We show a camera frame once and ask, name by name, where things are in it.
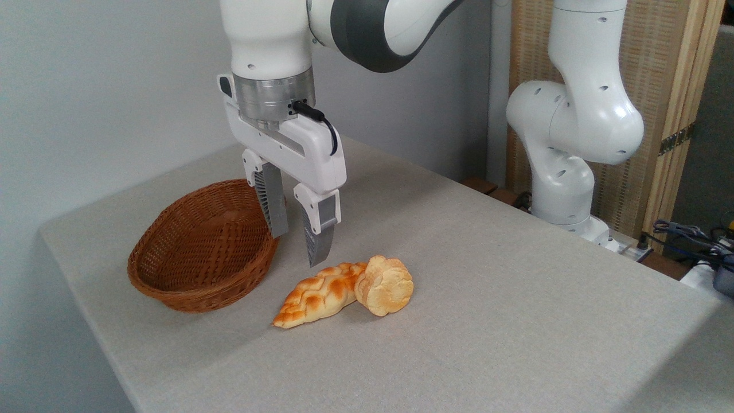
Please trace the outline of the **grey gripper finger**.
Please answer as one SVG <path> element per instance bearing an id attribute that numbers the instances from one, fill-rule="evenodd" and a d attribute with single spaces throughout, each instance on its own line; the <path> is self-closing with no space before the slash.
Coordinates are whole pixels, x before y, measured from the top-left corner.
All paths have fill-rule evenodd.
<path id="1" fill-rule="evenodd" d="M 310 267 L 327 259 L 333 242 L 334 227 L 341 222 L 340 192 L 319 195 L 303 183 L 294 188 L 301 204 L 302 222 Z"/>
<path id="2" fill-rule="evenodd" d="M 286 198 L 280 168 L 250 149 L 244 150 L 242 162 L 247 182 L 255 190 L 270 233 L 273 238 L 279 238 L 288 232 Z"/>

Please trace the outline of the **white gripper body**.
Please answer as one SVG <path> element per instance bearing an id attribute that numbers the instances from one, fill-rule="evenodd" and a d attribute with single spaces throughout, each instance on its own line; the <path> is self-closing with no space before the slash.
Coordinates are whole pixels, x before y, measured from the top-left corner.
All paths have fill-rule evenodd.
<path id="1" fill-rule="evenodd" d="M 218 78 L 234 138 L 265 162 L 303 183 L 315 193 L 338 190 L 346 182 L 341 138 L 322 122 L 298 115 L 277 130 L 257 128 L 240 115 L 231 74 Z"/>

